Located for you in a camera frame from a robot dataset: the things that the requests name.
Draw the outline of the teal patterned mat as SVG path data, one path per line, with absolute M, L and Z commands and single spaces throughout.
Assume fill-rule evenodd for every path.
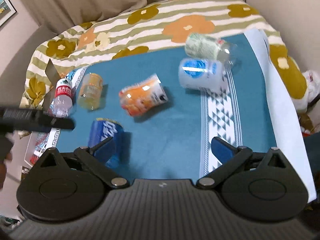
M 312 172 L 300 125 L 291 98 L 270 59 L 266 34 L 251 29 L 230 36 L 237 64 L 226 75 L 227 90 L 214 93 L 184 89 L 178 81 L 178 66 L 186 57 L 183 48 L 159 50 L 94 64 L 72 72 L 80 88 L 86 73 L 102 76 L 106 92 L 101 107 L 87 111 L 74 106 L 73 131 L 53 129 L 48 136 L 32 134 L 25 159 L 32 162 L 48 147 L 71 152 L 86 146 L 92 122 L 106 118 L 125 131 L 124 155 L 117 173 L 135 178 L 198 178 L 221 165 L 211 152 L 213 137 L 234 146 L 266 152 L 276 146 L 295 168 L 309 194 L 316 198 Z M 140 117 L 128 116 L 121 108 L 119 91 L 157 74 L 169 101 Z

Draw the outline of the white plastic bag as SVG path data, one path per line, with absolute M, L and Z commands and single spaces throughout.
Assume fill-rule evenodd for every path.
M 308 88 L 308 103 L 311 103 L 320 92 L 319 74 L 314 70 L 307 70 L 303 73 Z

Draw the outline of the yellow orange label cup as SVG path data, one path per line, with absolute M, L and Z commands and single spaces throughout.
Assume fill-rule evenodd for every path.
M 102 90 L 103 78 L 95 73 L 86 74 L 79 90 L 78 105 L 90 111 L 98 109 Z

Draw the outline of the white blue label cup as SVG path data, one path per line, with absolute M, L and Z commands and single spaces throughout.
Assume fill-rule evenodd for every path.
M 180 62 L 178 79 L 183 88 L 207 89 L 221 94 L 228 87 L 225 67 L 220 61 L 186 58 Z

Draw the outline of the grey open laptop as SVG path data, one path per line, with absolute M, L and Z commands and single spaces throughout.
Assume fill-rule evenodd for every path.
M 47 77 L 51 83 L 50 90 L 45 95 L 44 101 L 43 101 L 43 109 L 45 111 L 48 111 L 50 104 L 54 100 L 56 84 L 60 80 L 60 75 L 57 72 L 57 70 L 51 60 L 48 61 L 48 64 L 47 64 L 47 67 L 45 70 L 45 74 L 47 75 Z

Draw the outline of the orange cartoon label cup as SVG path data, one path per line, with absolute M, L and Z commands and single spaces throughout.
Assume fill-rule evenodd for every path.
M 168 97 L 156 74 L 127 86 L 119 92 L 120 106 L 129 116 L 141 116 L 153 107 L 167 103 Z

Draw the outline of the red label clear cup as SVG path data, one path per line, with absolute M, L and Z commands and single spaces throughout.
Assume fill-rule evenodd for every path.
M 69 115 L 73 107 L 71 80 L 63 78 L 57 82 L 53 107 L 57 117 L 66 117 Z

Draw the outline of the floral striped bed quilt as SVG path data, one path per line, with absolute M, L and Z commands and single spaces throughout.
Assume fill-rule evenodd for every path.
M 243 0 L 165 0 L 104 21 L 71 27 L 35 49 L 20 106 L 41 106 L 51 86 L 45 74 L 49 60 L 64 77 L 97 62 L 183 46 L 191 33 L 223 38 L 253 28 L 267 35 L 270 58 L 295 109 L 304 111 L 308 105 L 305 77 L 289 56 L 280 33 Z

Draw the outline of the framed wall picture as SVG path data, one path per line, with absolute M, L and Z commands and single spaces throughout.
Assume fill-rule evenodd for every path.
M 0 27 L 6 24 L 15 14 L 17 10 L 10 0 L 1 0 L 0 3 Z

